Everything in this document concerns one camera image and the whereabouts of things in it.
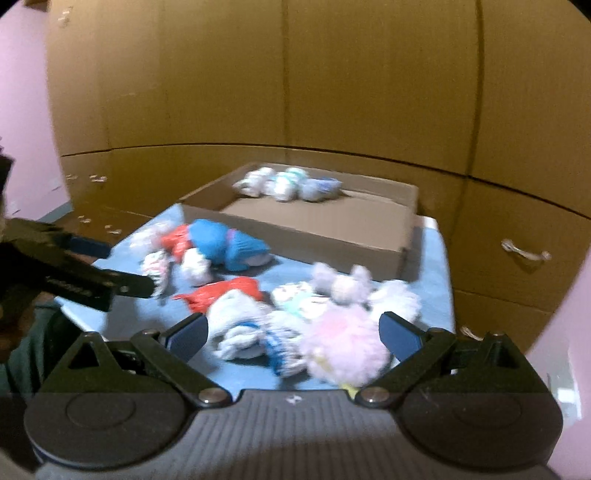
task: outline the person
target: person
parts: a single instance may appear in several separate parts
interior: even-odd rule
[[[23,317],[34,319],[27,335],[0,364],[0,450],[29,471],[34,471],[40,463],[24,429],[25,409],[82,333],[55,300],[39,301],[35,294],[22,292],[19,296],[22,300],[12,303],[10,310],[3,308],[0,318],[4,326],[14,325]]]

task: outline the dark green sleeve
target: dark green sleeve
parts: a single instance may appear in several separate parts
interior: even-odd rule
[[[19,394],[28,402],[81,332],[57,303],[36,305],[28,335],[0,365],[0,395]]]
[[[0,365],[0,449],[29,471],[38,462],[22,423],[27,403],[81,332],[57,303],[37,305],[28,335]]]

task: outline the wooden wall panel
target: wooden wall panel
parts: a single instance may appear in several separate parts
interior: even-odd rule
[[[163,1],[173,143],[283,144],[281,2]]]
[[[464,173],[476,107],[473,0],[290,0],[288,143]]]
[[[483,0],[473,175],[591,216],[591,25],[565,0]]]
[[[109,148],[98,82],[98,4],[99,0],[51,2],[47,86],[60,155]]]
[[[161,0],[101,0],[99,81],[113,148],[170,143]]]

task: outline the cardboard box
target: cardboard box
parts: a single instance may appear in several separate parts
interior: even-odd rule
[[[186,222],[207,218],[263,239],[274,254],[306,263],[325,262],[348,273],[366,266],[374,280],[398,278],[410,247],[418,189],[413,185],[318,168],[311,177],[332,176],[343,183],[336,200],[277,202],[243,198],[232,185],[256,168],[283,171],[289,165],[245,165],[185,195]]]

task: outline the pink wall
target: pink wall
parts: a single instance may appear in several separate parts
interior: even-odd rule
[[[564,480],[591,479],[591,250],[563,304],[528,359],[542,378],[557,359],[570,357],[579,386],[582,420],[563,430],[550,466]]]
[[[0,18],[0,145],[16,159],[7,206],[34,220],[69,201],[49,114],[46,22],[46,12],[20,3]]]

